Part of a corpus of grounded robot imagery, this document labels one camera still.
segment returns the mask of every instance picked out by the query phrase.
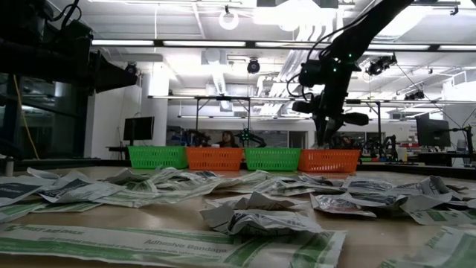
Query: yellow cable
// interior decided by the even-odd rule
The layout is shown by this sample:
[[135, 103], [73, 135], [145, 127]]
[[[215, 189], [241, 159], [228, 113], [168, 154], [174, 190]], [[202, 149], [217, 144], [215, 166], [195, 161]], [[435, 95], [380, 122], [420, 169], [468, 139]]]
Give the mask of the yellow cable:
[[35, 152], [36, 159], [39, 159], [38, 153], [36, 151], [35, 143], [33, 142], [33, 139], [31, 138], [30, 130], [28, 129], [27, 118], [25, 117], [25, 113], [23, 112], [23, 109], [22, 109], [22, 96], [20, 95], [20, 91], [18, 89], [18, 83], [16, 82], [16, 75], [13, 76], [13, 80], [15, 81], [16, 95], [18, 97], [18, 105], [23, 117], [23, 124], [25, 124], [25, 129], [27, 130], [28, 138], [30, 139], [31, 147], [33, 148], [33, 151]]

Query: wooden table surface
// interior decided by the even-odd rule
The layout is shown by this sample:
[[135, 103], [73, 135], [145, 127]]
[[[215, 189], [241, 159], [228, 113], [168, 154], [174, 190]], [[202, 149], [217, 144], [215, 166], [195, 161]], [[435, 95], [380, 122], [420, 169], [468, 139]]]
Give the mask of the wooden table surface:
[[[80, 172], [92, 179], [103, 179], [116, 174], [121, 167], [85, 167]], [[68, 170], [56, 170], [66, 174]], [[247, 173], [216, 172], [226, 177]], [[286, 176], [294, 173], [272, 173], [273, 176]], [[416, 182], [425, 176], [387, 173], [357, 172], [358, 176], [386, 179], [389, 182], [403, 184]], [[346, 176], [333, 175], [336, 179]], [[445, 178], [445, 183], [464, 185], [476, 189], [476, 183], [468, 180]], [[83, 213], [28, 214], [12, 223], [45, 224], [87, 227], [131, 227], [141, 229], [187, 229], [210, 231], [199, 211], [205, 207], [203, 197], [197, 197], [172, 205], [148, 205], [143, 208], [124, 208], [102, 205]], [[338, 267], [377, 267], [385, 258], [399, 257], [416, 252], [440, 229], [439, 226], [422, 226], [411, 218], [369, 219], [342, 217], [314, 211], [310, 204], [300, 205], [300, 211], [313, 215], [315, 220], [329, 230], [347, 230]], [[142, 267], [135, 265], [107, 264], [99, 261], [81, 261], [73, 258], [10, 256], [0, 257], [0, 267]]]

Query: computer monitor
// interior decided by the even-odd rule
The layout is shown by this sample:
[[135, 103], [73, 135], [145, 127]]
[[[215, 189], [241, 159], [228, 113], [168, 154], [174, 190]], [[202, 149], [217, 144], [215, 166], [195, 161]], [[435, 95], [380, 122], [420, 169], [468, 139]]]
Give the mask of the computer monitor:
[[143, 141], [152, 139], [154, 134], [154, 118], [126, 118], [124, 124], [124, 141], [130, 141], [130, 145], [134, 145], [134, 141]]
[[416, 117], [416, 131], [420, 146], [450, 147], [449, 124], [445, 120]]

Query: camera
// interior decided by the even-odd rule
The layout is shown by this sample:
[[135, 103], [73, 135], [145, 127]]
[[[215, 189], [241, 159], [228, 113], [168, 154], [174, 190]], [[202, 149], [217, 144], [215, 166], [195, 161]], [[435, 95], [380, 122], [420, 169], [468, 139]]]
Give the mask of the camera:
[[248, 63], [247, 70], [249, 74], [256, 74], [257, 72], [259, 72], [260, 63], [258, 62], [258, 59], [251, 59], [250, 63]]

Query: person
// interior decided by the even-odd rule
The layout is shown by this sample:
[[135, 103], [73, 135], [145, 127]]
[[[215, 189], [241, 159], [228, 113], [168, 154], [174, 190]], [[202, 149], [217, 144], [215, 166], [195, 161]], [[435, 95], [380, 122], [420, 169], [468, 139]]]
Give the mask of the person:
[[221, 148], [223, 147], [232, 147], [232, 148], [239, 148], [238, 144], [235, 143], [235, 137], [231, 131], [223, 131], [222, 133], [222, 140], [217, 142]]

